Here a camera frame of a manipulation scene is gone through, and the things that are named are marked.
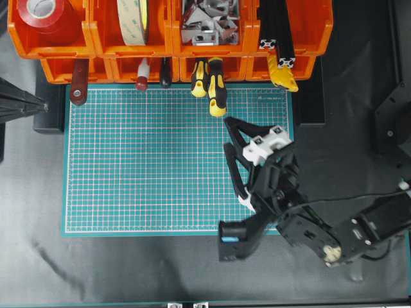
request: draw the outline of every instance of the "orange storage bin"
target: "orange storage bin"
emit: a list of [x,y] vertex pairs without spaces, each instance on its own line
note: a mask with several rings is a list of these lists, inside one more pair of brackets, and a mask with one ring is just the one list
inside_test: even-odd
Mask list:
[[[71,83],[73,79],[75,59],[42,59],[41,65],[50,83]],[[112,69],[109,60],[94,58],[89,64],[89,83],[113,82]]]
[[171,0],[149,0],[147,46],[126,46],[121,36],[117,1],[90,1],[90,31],[96,53],[105,58],[171,56]]
[[89,0],[71,0],[82,21],[82,33],[76,42],[59,46],[42,39],[41,35],[20,18],[17,0],[8,2],[8,31],[17,53],[22,58],[93,58],[94,45],[89,30]]
[[[143,58],[115,58],[110,59],[115,82],[135,83],[137,70]],[[160,66],[162,58],[149,58],[150,75],[148,82],[160,81]],[[179,59],[172,58],[173,82],[178,82],[180,76]]]
[[173,54],[182,57],[247,56],[252,51],[253,5],[252,0],[240,1],[239,44],[219,46],[193,46],[181,39],[182,0],[171,0],[173,8]]
[[[307,80],[311,77],[316,56],[297,56],[292,72],[296,80]],[[269,81],[267,56],[251,56],[247,65],[247,81]]]
[[[320,56],[326,52],[333,31],[332,0],[287,0],[296,55]],[[267,54],[259,49],[261,22],[257,16],[259,0],[254,0],[253,55]]]
[[[180,58],[180,81],[191,82],[196,58]],[[247,72],[248,58],[246,56],[223,57],[223,70],[225,81],[244,81]]]

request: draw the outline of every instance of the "red tape roll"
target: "red tape roll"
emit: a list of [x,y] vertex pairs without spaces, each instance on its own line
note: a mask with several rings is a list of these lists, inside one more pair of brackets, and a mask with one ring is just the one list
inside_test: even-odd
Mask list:
[[20,18],[49,42],[73,43],[80,35],[80,19],[69,0],[17,0]]

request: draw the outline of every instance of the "table surface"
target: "table surface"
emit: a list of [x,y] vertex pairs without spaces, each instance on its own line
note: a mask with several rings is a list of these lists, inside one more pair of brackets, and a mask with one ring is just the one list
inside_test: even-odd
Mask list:
[[[301,189],[310,198],[391,191],[401,173],[372,154],[369,112],[393,88],[384,1],[334,1],[323,58],[327,125],[296,132]],[[34,63],[0,38],[0,74],[34,91]],[[32,119],[7,124],[0,165],[0,305],[230,301],[387,302],[408,297],[399,239],[379,262],[326,269],[307,248],[265,237],[244,262],[220,263],[216,237],[63,238],[64,136],[39,135]],[[366,206],[318,207],[331,224]]]

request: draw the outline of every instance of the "double-sided tape roll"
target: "double-sided tape roll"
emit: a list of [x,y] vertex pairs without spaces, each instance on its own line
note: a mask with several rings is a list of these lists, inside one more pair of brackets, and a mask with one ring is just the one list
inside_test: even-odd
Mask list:
[[69,0],[17,0],[20,18],[56,44],[70,44],[81,34],[80,19]]
[[121,35],[128,46],[145,46],[148,40],[148,1],[117,0]]

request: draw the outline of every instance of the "cutting mat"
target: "cutting mat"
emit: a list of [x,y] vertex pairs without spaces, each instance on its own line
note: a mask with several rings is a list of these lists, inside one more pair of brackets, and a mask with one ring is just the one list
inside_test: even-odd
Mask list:
[[[227,88],[230,116],[279,124],[292,136],[289,93],[269,84]],[[234,195],[223,119],[189,85],[144,93],[90,85],[86,104],[66,107],[63,235],[216,234],[219,220],[252,214]]]

